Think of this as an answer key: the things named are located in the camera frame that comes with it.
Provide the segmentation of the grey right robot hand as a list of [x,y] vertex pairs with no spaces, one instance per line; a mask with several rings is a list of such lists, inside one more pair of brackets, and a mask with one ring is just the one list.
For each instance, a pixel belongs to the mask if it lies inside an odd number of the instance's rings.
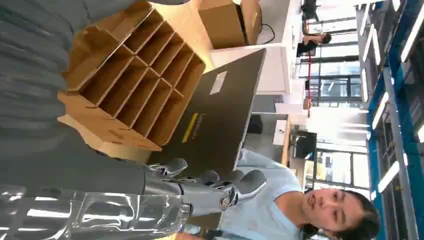
[[170,165],[143,165],[96,153],[73,131],[36,138],[0,132],[3,240],[174,238],[192,216],[226,211],[266,185],[259,170],[216,180],[176,178]]

